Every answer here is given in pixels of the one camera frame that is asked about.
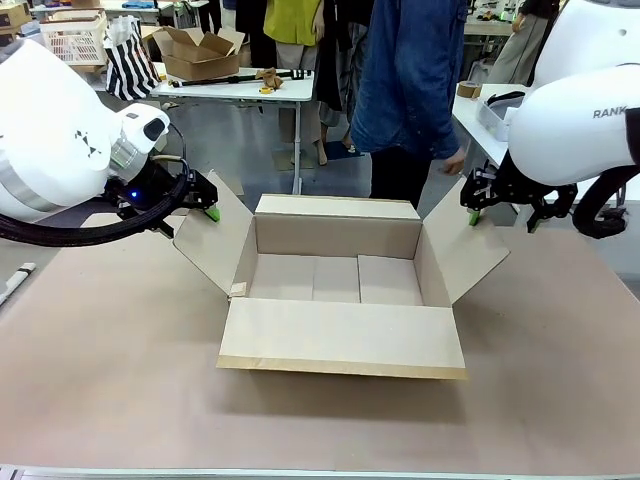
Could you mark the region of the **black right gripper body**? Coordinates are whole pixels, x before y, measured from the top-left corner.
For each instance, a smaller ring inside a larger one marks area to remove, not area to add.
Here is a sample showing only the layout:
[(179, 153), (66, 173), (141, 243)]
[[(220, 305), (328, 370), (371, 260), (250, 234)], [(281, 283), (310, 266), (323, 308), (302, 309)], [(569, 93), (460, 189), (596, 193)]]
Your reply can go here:
[(548, 186), (522, 174), (510, 158), (498, 167), (488, 162), (466, 177), (460, 204), (483, 209), (498, 203), (529, 205), (534, 209), (569, 209), (576, 199), (576, 185)]

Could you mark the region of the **person's left hand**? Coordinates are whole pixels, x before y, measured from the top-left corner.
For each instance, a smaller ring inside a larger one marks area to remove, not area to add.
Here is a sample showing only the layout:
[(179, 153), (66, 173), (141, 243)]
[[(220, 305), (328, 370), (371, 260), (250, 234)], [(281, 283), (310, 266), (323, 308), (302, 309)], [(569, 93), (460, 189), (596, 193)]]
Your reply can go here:
[(453, 155), (443, 161), (443, 173), (449, 176), (460, 174), (464, 168), (465, 160), (466, 150), (460, 147)]

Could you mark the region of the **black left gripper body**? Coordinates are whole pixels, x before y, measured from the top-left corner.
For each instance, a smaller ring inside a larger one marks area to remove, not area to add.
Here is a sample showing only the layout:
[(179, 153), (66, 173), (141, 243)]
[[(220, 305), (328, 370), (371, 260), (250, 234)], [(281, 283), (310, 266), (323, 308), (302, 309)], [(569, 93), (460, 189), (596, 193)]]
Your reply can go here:
[(207, 211), (218, 202), (217, 187), (186, 163), (176, 175), (160, 163), (146, 163), (130, 181), (111, 178), (105, 185), (104, 197), (123, 210), (126, 206), (137, 213), (150, 212), (169, 203), (168, 214), (179, 209)]

